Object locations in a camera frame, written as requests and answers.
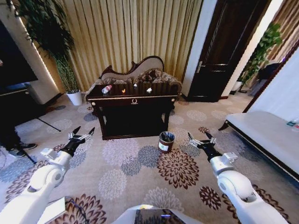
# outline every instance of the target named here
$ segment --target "trash can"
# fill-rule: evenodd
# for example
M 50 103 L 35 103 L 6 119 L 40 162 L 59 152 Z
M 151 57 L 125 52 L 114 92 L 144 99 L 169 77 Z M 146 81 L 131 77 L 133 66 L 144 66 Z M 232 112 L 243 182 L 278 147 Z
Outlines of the trash can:
M 168 131 L 161 132 L 159 135 L 159 144 L 158 144 L 158 149 L 162 153 L 169 153 L 172 149 L 172 145 L 174 142 L 174 134 Z

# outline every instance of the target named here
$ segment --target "gold curtain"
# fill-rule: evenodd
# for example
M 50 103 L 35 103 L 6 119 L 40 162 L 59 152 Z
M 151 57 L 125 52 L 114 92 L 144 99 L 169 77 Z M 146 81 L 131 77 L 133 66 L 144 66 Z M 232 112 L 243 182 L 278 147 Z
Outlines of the gold curtain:
M 273 23 L 281 25 L 280 32 L 283 42 L 274 46 L 268 53 L 268 60 L 280 62 L 294 46 L 299 38 L 299 1 L 284 0 L 275 15 Z
M 61 0 L 75 46 L 70 60 L 86 91 L 109 65 L 126 72 L 150 55 L 182 80 L 201 0 Z

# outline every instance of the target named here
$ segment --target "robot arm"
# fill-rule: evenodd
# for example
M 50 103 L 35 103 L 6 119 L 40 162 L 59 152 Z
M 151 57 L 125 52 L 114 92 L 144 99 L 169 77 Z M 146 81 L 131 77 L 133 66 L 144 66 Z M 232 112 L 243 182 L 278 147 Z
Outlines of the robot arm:
M 70 159 L 77 147 L 88 141 L 94 128 L 86 135 L 75 135 L 80 127 L 69 134 L 69 143 L 56 153 L 46 148 L 42 154 L 49 158 L 50 165 L 39 168 L 31 177 L 30 184 L 0 213 L 0 223 L 36 224 L 48 205 L 49 195 L 64 179 L 70 167 Z
M 214 175 L 221 191 L 228 196 L 242 224 L 286 224 L 281 214 L 266 203 L 252 188 L 250 180 L 235 171 L 232 162 L 237 159 L 235 153 L 217 152 L 214 148 L 216 138 L 206 132 L 210 140 L 198 141 L 188 133 L 190 144 L 203 149 L 212 165 Z

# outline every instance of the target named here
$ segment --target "white bench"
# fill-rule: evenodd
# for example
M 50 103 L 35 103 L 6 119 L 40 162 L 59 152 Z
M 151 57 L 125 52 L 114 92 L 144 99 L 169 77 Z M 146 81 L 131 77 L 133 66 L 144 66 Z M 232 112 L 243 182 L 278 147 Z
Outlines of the white bench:
M 228 126 L 299 181 L 299 133 L 285 120 L 263 111 L 235 113 L 226 117 L 219 130 Z

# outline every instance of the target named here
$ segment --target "floor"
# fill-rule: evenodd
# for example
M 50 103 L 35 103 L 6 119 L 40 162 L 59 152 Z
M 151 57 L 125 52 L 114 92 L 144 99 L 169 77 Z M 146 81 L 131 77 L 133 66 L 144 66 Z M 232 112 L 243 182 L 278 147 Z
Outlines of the floor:
M 38 167 L 47 164 L 40 151 L 45 147 L 59 150 L 67 142 L 67 133 L 81 126 L 81 134 L 96 127 L 93 139 L 78 148 L 50 201 L 72 197 L 84 207 L 91 223 L 111 223 L 127 208 L 142 203 L 177 209 L 207 224 L 238 223 L 206 155 L 188 144 L 188 131 L 199 140 L 206 139 L 203 133 L 208 131 L 217 137 L 220 152 L 239 156 L 236 169 L 251 180 L 261 197 L 289 223 L 299 223 L 299 190 L 232 129 L 217 130 L 227 114 L 242 112 L 250 100 L 237 93 L 217 103 L 176 102 L 169 124 L 176 137 L 174 147 L 171 153 L 160 154 L 157 136 L 103 141 L 90 105 L 73 106 L 63 95 L 42 117 L 62 132 L 36 119 L 17 127 L 24 142 L 38 144 L 28 151 L 38 161 L 35 166 L 27 158 L 14 159 L 0 149 L 0 210 L 24 189 Z M 83 223 L 77 208 L 70 203 L 67 209 L 52 223 Z

